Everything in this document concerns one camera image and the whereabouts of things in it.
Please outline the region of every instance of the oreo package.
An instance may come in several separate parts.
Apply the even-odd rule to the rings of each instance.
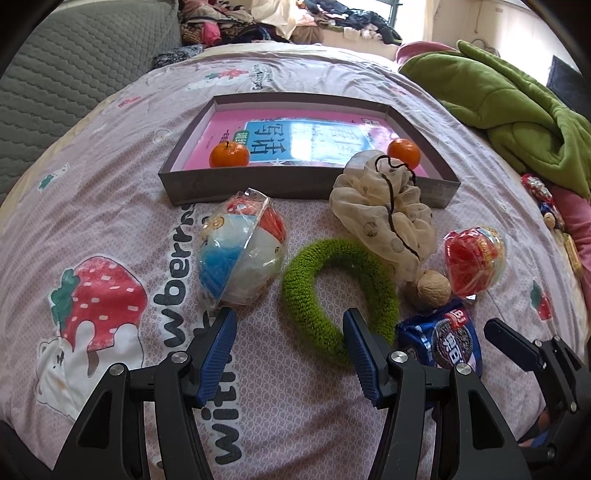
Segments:
[[[396,333],[398,347],[423,365],[452,369],[463,362],[482,376],[480,344],[461,300],[400,322]]]

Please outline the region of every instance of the polka dot fabric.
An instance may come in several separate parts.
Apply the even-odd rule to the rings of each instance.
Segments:
[[[261,65],[270,72],[262,79],[256,74]],[[228,68],[251,73],[233,79],[212,75]],[[196,82],[200,88],[187,88]],[[195,295],[194,249],[199,219],[214,206],[172,207],[157,173],[213,95],[261,89],[392,105],[462,181],[449,206],[433,211],[438,245],[448,231],[480,224],[497,228],[508,239],[505,275],[469,311],[483,349],[483,382],[516,435],[533,424],[543,399],[533,375],[521,372],[484,340],[485,322],[498,316],[530,339],[558,333],[583,353],[584,320],[577,318],[563,260],[534,202],[509,180],[492,149],[419,87],[384,66],[344,54],[328,58],[259,51],[196,57],[146,74],[122,90],[118,100],[53,157],[39,181],[66,163],[69,170],[42,191],[26,193],[0,234],[0,291],[5,293],[0,303],[0,419],[14,426],[49,467],[73,420],[37,400],[40,342],[57,334],[48,296],[67,269],[89,258],[122,265],[148,299],[138,331],[143,366],[186,347],[194,331],[207,328],[212,319]],[[495,199],[502,199],[505,208]],[[320,238],[350,238],[327,202],[275,200],[274,207],[289,229],[286,262]],[[184,277],[175,278],[180,267],[177,262],[173,267],[174,260],[188,269]],[[444,271],[441,248],[425,267]],[[551,296],[554,319],[549,322],[541,322],[531,308],[533,277]],[[359,287],[338,270],[321,272],[316,290],[337,325],[349,307],[367,314]],[[195,412],[214,478],[366,478],[385,412],[364,399],[355,373],[329,365],[306,344],[282,304],[280,281],[253,306],[236,312],[238,335],[218,395]],[[410,314],[402,304],[401,318]],[[80,382],[69,378],[72,388],[82,388],[84,375]],[[162,479],[152,405],[146,406],[146,419],[152,477]],[[430,471],[434,439],[428,413],[426,419],[421,478]]]

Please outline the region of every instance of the green blanket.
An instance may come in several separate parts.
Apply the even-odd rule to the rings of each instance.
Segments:
[[[510,63],[466,41],[459,52],[411,58],[400,72],[460,122],[486,130],[493,148],[519,173],[533,170],[591,198],[591,124]]]

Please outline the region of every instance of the orange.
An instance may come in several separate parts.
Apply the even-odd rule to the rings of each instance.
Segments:
[[[238,142],[222,142],[209,154],[209,166],[211,168],[246,167],[250,159],[251,153],[246,145]]]
[[[388,145],[388,156],[406,163],[408,168],[414,170],[421,161],[421,150],[417,144],[406,138],[397,138]]]

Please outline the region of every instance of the blue gripper pad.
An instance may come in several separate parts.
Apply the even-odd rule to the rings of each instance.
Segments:
[[[234,340],[236,340],[236,325],[236,313],[232,310],[217,333],[201,367],[199,390],[196,395],[198,408],[202,408],[208,400],[212,400],[216,395],[223,369],[226,366],[232,345],[234,345]]]
[[[379,370],[372,359],[372,355],[369,351],[366,341],[363,338],[363,334],[359,329],[359,325],[353,318],[354,312],[352,312],[352,310],[353,309],[347,310],[343,315],[343,334],[345,335],[345,345],[347,347],[347,351],[349,352],[351,361],[355,366],[355,371],[357,373],[359,383],[361,384],[363,395],[368,400],[371,400],[371,403],[376,406],[382,397],[379,388]]]

